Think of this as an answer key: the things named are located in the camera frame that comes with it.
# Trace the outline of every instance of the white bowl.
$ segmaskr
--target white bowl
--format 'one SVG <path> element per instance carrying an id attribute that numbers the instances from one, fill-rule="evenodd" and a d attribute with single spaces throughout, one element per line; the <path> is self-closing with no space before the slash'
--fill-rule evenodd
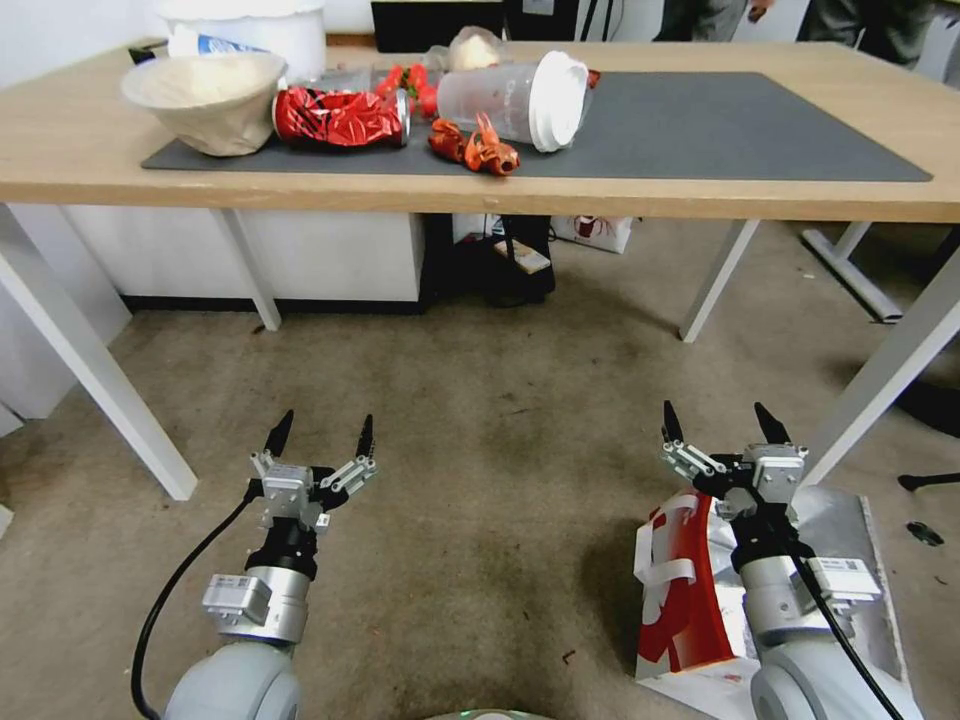
<path id="1" fill-rule="evenodd" d="M 126 98 L 207 155 L 249 155 L 273 132 L 270 104 L 286 62 L 270 53 L 161 58 L 123 78 Z"/>

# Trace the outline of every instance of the black cable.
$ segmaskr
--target black cable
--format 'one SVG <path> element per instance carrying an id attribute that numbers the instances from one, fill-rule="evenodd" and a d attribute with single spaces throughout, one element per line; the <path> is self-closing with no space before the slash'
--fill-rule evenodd
<path id="1" fill-rule="evenodd" d="M 617 17 L 617 26 L 613 29 L 613 32 L 610 33 L 611 42 L 617 39 L 617 33 L 620 32 L 620 26 L 623 25 L 624 6 L 626 2 L 627 0 L 620 0 L 620 15 Z"/>
<path id="2" fill-rule="evenodd" d="M 763 499 L 763 496 L 760 495 L 759 491 L 757 491 L 753 485 L 748 485 L 746 489 L 750 493 L 750 496 L 753 498 L 754 502 L 757 503 L 758 511 L 761 511 L 762 506 L 767 504 L 767 501 Z M 817 581 L 817 576 L 814 574 L 813 570 L 811 570 L 810 567 L 800 558 L 800 556 L 791 549 L 791 541 L 781 535 L 777 528 L 774 527 L 773 523 L 770 522 L 769 518 L 765 517 L 764 520 L 766 522 L 767 529 L 770 531 L 771 535 L 776 538 L 777 544 L 780 545 L 781 552 L 787 555 L 793 562 L 793 566 L 797 569 L 797 574 L 800 576 L 800 580 L 802 580 L 803 584 L 806 585 L 807 590 L 813 597 L 813 601 L 817 604 L 817 609 L 820 610 L 824 620 L 827 621 L 827 625 L 830 626 L 830 631 L 833 633 L 833 636 L 836 638 L 837 642 L 840 643 L 840 648 L 847 656 L 847 659 L 849 659 L 853 664 L 854 669 L 860 674 L 860 677 L 863 678 L 863 681 L 873 692 L 874 697 L 877 698 L 877 701 L 883 706 L 883 709 L 887 711 L 887 714 L 889 714 L 893 720 L 903 720 L 903 716 L 900 714 L 900 711 L 897 710 L 896 705 L 894 705 L 890 698 L 887 697 L 887 694 L 883 692 L 883 688 L 880 687 L 876 679 L 870 673 L 870 670 L 867 669 L 867 666 L 863 664 L 863 660 L 860 659 L 860 656 L 857 654 L 857 651 L 854 650 L 853 645 L 850 644 L 850 640 L 847 639 L 846 634 L 843 632 L 843 628 L 840 627 L 840 623 L 838 623 L 837 618 L 834 617 L 833 611 L 830 609 L 830 606 L 827 605 L 827 601 L 823 599 L 823 589 L 820 587 L 820 583 Z"/>
<path id="3" fill-rule="evenodd" d="M 167 598 L 170 597 L 173 588 L 180 581 L 180 578 L 183 577 L 183 574 L 190 565 L 193 564 L 193 561 L 200 557 L 200 553 L 206 550 L 210 543 L 217 539 L 220 533 L 230 527 L 231 523 L 240 517 L 240 513 L 244 511 L 247 505 L 262 496 L 263 485 L 259 480 L 251 480 L 240 504 L 184 558 L 180 566 L 173 571 L 170 579 L 167 580 L 167 584 L 163 586 L 163 590 L 161 590 L 160 595 L 157 596 L 157 601 L 153 604 L 153 607 L 150 608 L 150 612 L 147 613 L 147 619 L 143 621 L 143 627 L 140 629 L 137 648 L 133 651 L 133 666 L 130 668 L 130 694 L 133 696 L 133 704 L 136 706 L 137 711 L 143 715 L 143 717 L 147 718 L 147 720 L 160 720 L 159 713 L 150 707 L 147 699 L 143 696 L 143 659 L 147 654 L 147 643 L 150 642 L 150 633 L 153 632 L 153 626 L 160 616 L 160 611 L 163 609 L 164 603 L 167 602 Z"/>
<path id="4" fill-rule="evenodd" d="M 580 30 L 580 42 L 587 41 L 587 35 L 590 34 L 590 26 L 593 24 L 593 14 L 597 11 L 598 0 L 590 0 L 587 8 L 587 16 L 583 20 L 583 29 Z"/>
<path id="5" fill-rule="evenodd" d="M 610 30 L 610 16 L 613 15 L 613 0 L 607 0 L 607 13 L 603 18 L 603 42 L 607 41 L 608 32 Z"/>

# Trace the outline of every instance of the chair leg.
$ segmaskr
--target chair leg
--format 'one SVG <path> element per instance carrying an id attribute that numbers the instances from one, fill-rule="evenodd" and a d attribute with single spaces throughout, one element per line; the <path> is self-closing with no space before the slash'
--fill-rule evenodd
<path id="1" fill-rule="evenodd" d="M 960 473 L 947 473 L 945 475 L 901 475 L 897 482 L 904 490 L 913 492 L 917 488 L 927 485 L 950 485 L 960 483 Z"/>

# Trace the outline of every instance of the tabletop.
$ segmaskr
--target tabletop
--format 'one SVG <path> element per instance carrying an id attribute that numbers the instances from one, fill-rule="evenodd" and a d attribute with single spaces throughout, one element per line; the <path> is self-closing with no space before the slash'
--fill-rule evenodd
<path id="1" fill-rule="evenodd" d="M 144 170 L 171 135 L 126 103 L 114 50 L 0 92 L 0 202 L 383 212 L 960 222 L 960 93 L 830 44 L 511 43 L 601 71 L 762 72 L 933 175 L 929 182 L 492 178 Z M 330 47 L 331 65 L 409 61 Z"/>

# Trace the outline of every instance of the wooden table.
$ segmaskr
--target wooden table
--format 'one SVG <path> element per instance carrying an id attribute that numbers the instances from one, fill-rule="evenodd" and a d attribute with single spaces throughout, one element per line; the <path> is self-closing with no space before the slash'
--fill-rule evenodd
<path id="1" fill-rule="evenodd" d="M 547 45 L 515 43 L 537 58 Z M 960 96 L 838 46 L 569 44 L 598 70 L 760 71 L 933 175 L 926 183 L 322 175 L 148 171 L 140 162 L 170 136 L 121 99 L 124 50 L 0 93 L 0 201 L 213 208 L 238 272 L 270 329 L 280 324 L 236 210 L 493 212 L 726 218 L 734 224 L 680 329 L 692 342 L 758 222 L 960 222 Z M 376 62 L 369 48 L 333 47 L 333 63 Z M 7 211 L 0 216 L 0 282 L 71 367 L 175 498 L 196 478 L 103 343 Z M 813 438 L 806 481 L 824 474 L 960 326 L 954 257 L 864 366 Z"/>

